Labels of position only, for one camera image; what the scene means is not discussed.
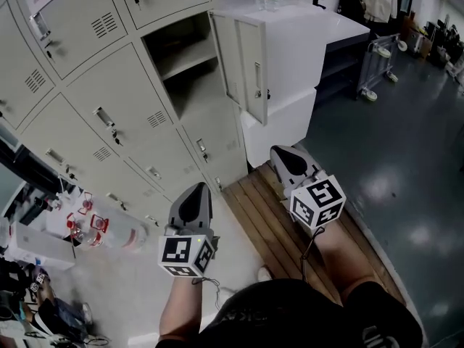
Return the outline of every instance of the shoe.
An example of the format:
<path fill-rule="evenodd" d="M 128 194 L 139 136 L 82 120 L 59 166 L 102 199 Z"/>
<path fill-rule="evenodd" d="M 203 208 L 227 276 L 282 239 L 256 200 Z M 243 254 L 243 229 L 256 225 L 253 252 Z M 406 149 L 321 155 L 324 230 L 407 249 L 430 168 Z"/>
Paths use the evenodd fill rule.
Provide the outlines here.
<path fill-rule="evenodd" d="M 258 270 L 258 282 L 265 282 L 265 281 L 270 281 L 272 280 L 273 277 L 270 274 L 269 270 L 267 267 L 261 267 Z"/>
<path fill-rule="evenodd" d="M 234 290 L 227 289 L 226 287 L 219 288 L 219 308 L 222 308 L 225 302 L 227 302 L 236 292 Z"/>
<path fill-rule="evenodd" d="M 84 314 L 84 321 L 86 322 L 86 325 L 91 325 L 94 320 L 92 319 L 90 306 L 87 303 L 82 304 L 82 312 Z"/>

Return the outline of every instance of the gray floor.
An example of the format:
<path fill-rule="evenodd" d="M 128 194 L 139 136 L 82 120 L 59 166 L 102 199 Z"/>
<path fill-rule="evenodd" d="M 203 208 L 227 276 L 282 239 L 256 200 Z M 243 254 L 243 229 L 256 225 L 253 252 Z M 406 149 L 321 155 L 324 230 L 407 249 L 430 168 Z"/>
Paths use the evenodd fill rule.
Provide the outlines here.
<path fill-rule="evenodd" d="M 336 175 L 397 269 L 431 346 L 464 328 L 464 96 L 407 54 L 378 101 L 336 96 L 313 112 L 304 146 Z"/>

